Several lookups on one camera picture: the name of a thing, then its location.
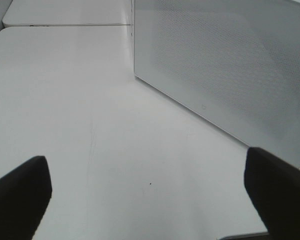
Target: white perforated divider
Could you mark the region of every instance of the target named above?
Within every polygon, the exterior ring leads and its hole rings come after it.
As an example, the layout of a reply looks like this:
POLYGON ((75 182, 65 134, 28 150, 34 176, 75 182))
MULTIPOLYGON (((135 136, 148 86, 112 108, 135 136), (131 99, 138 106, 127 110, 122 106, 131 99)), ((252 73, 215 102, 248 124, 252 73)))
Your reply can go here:
POLYGON ((300 4, 135 0, 135 74, 300 167, 300 4))

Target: perforated panel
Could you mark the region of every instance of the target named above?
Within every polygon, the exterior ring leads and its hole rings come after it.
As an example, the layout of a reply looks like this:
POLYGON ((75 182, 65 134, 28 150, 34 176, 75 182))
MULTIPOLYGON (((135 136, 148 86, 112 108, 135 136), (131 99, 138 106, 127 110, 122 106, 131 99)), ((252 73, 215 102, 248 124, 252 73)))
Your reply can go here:
POLYGON ((135 73, 300 166, 300 4, 135 0, 135 73))

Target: white tabletop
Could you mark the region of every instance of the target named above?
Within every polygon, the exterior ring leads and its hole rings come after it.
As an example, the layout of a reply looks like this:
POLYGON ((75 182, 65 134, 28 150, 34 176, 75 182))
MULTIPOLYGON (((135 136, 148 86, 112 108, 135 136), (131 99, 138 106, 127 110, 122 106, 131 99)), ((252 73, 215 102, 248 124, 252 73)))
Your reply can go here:
POLYGON ((131 0, 13 0, 2 21, 6 27, 126 25, 131 14, 131 0))
POLYGON ((46 156, 35 240, 215 240, 265 231, 247 147, 135 79, 127 26, 0 33, 0 177, 46 156))

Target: white desk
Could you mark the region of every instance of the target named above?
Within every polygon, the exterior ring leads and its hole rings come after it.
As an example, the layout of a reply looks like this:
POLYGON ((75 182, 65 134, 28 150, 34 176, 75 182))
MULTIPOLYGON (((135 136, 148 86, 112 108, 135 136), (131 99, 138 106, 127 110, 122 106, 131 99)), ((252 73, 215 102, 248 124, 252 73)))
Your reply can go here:
POLYGON ((0 33, 0 177, 45 155, 36 240, 215 240, 265 231, 247 148, 135 79, 128 27, 0 33))
POLYGON ((13 0, 2 21, 6 27, 126 25, 131 15, 131 0, 13 0))

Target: white table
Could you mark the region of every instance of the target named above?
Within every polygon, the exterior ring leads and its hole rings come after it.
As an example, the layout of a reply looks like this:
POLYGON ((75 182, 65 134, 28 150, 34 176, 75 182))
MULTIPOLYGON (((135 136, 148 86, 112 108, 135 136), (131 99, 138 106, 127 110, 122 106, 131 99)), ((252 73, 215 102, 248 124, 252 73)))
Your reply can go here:
POLYGON ((3 24, 99 26, 131 24, 131 0, 13 0, 3 24))
POLYGON ((0 177, 45 155, 35 240, 215 240, 265 231, 247 147, 135 79, 127 26, 0 33, 0 177))

